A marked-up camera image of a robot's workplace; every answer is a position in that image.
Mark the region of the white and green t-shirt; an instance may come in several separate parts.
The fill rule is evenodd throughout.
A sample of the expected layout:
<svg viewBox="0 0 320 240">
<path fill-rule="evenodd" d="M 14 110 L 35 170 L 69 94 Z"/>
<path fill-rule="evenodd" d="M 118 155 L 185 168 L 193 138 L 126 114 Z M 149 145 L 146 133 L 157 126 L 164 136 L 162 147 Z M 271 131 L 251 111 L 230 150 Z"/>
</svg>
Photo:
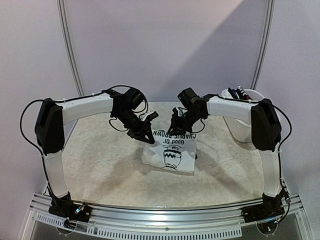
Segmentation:
<svg viewBox="0 0 320 240">
<path fill-rule="evenodd" d="M 169 135 L 163 130 L 152 130 L 155 143 L 146 144 L 143 164 L 183 174 L 193 174 L 196 163 L 197 135 Z"/>
</svg>

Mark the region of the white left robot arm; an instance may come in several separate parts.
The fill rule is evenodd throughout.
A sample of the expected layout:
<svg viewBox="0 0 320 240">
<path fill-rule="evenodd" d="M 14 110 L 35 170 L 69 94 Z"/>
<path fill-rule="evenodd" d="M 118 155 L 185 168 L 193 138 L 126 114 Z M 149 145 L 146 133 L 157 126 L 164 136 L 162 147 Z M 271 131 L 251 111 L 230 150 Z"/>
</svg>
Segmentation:
<svg viewBox="0 0 320 240">
<path fill-rule="evenodd" d="M 135 113 L 135 109 L 144 100 L 142 92 L 134 87 L 125 93 L 106 89 L 78 98 L 42 100 L 35 124 L 36 140 L 44 155 L 44 169 L 50 191 L 58 198 L 54 207 L 63 217 L 70 217 L 75 211 L 74 205 L 63 198 L 68 194 L 62 164 L 65 125 L 93 115 L 110 114 L 123 124 L 129 137 L 154 144 L 151 121 L 158 117 L 158 113 L 153 111 L 142 116 Z"/>
</svg>

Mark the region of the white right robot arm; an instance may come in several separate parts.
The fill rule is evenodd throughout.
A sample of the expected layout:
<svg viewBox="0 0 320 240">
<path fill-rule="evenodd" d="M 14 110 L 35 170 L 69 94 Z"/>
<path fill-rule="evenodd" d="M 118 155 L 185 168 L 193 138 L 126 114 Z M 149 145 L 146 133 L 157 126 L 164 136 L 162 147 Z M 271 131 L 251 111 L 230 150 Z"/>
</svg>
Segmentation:
<svg viewBox="0 0 320 240">
<path fill-rule="evenodd" d="M 209 116 L 222 116 L 241 120 L 250 125 L 251 142 L 258 150 L 263 169 L 265 196 L 275 198 L 282 191 L 278 147 L 282 126 L 272 102 L 264 98 L 260 101 L 225 98 L 209 93 L 198 96 L 191 88 L 178 94 L 178 99 L 186 109 L 182 113 L 174 108 L 167 133 L 171 136 L 193 132 L 193 125 Z"/>
</svg>

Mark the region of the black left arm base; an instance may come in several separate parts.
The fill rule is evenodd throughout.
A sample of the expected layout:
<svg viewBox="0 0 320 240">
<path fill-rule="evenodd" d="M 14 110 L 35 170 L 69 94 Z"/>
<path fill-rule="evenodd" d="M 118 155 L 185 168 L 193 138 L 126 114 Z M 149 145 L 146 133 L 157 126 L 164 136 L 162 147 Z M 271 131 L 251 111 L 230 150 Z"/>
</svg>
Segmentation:
<svg viewBox="0 0 320 240">
<path fill-rule="evenodd" d="M 93 208 L 87 204 L 76 204 L 68 192 L 61 198 L 53 196 L 48 212 L 58 217 L 68 218 L 70 221 L 88 223 L 92 210 Z"/>
</svg>

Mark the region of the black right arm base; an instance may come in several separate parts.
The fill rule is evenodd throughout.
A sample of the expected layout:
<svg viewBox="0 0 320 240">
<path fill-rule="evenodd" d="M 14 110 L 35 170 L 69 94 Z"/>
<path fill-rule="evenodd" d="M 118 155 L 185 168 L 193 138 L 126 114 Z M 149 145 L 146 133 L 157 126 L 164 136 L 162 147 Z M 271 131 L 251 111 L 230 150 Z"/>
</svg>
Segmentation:
<svg viewBox="0 0 320 240">
<path fill-rule="evenodd" d="M 275 197 L 263 193 L 262 203 L 241 208 L 241 216 L 244 218 L 245 223 L 280 216 L 279 220 L 277 220 L 279 223 L 288 215 L 290 203 L 290 194 L 287 191 L 282 190 Z"/>
</svg>

